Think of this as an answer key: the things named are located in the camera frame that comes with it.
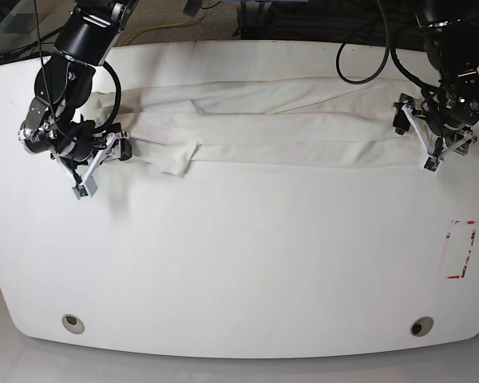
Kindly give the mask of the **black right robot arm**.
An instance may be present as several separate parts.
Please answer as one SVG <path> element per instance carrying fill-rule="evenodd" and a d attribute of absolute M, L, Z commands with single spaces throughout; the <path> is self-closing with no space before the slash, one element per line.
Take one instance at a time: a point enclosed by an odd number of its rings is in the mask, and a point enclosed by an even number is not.
<path fill-rule="evenodd" d="M 34 98 L 18 132 L 28 152 L 50 152 L 75 172 L 105 149 L 107 134 L 120 132 L 114 120 L 121 104 L 121 83 L 105 59 L 136 6 L 135 1 L 75 3 L 57 36 L 54 52 L 41 63 Z M 98 66 L 110 74 L 115 85 L 112 112 L 102 124 L 85 118 L 74 121 L 77 109 L 89 99 Z"/>

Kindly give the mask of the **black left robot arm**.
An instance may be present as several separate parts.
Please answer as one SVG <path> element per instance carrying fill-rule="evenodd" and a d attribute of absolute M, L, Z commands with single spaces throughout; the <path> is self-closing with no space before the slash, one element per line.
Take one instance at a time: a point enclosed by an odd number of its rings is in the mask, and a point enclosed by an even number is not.
<path fill-rule="evenodd" d="M 394 130 L 414 129 L 421 141 L 427 168 L 449 152 L 467 154 L 479 126 L 479 25 L 470 18 L 474 1 L 411 1 L 416 29 L 424 38 L 426 55 L 438 72 L 438 85 L 427 84 L 390 56 L 401 74 L 421 90 L 421 100 L 401 94 L 395 103 Z"/>

